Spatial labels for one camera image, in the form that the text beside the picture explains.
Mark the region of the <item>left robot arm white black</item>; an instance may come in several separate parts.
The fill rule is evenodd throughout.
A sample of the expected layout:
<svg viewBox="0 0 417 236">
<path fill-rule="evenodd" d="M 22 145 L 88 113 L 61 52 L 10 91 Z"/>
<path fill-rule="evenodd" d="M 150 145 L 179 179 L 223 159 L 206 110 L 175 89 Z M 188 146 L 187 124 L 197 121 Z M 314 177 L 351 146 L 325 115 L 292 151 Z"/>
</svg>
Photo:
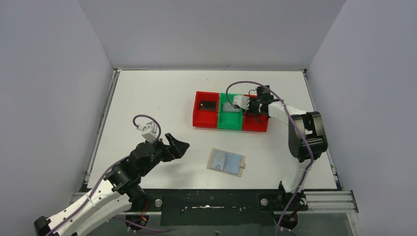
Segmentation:
<svg viewBox="0 0 417 236">
<path fill-rule="evenodd" d="M 160 162 L 182 158 L 190 144 L 165 135 L 152 143 L 139 143 L 131 153 L 110 166 L 95 186 L 73 204 L 50 217 L 41 216 L 34 222 L 38 236 L 85 236 L 119 213 L 142 210 L 146 193 L 141 179 Z"/>
</svg>

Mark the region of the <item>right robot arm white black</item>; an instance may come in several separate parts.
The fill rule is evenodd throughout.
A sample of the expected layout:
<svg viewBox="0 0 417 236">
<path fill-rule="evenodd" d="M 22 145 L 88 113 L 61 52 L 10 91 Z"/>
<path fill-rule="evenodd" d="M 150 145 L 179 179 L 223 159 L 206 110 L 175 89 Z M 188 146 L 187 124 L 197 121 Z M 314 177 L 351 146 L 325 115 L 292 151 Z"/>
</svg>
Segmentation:
<svg viewBox="0 0 417 236">
<path fill-rule="evenodd" d="M 277 205 L 288 210 L 296 204 L 293 193 L 303 190 L 311 166 L 328 148 L 321 114 L 297 109 L 275 98 L 268 85 L 256 88 L 256 98 L 249 99 L 246 112 L 266 115 L 288 126 L 288 147 L 294 164 L 280 182 L 284 192 L 276 197 Z"/>
</svg>

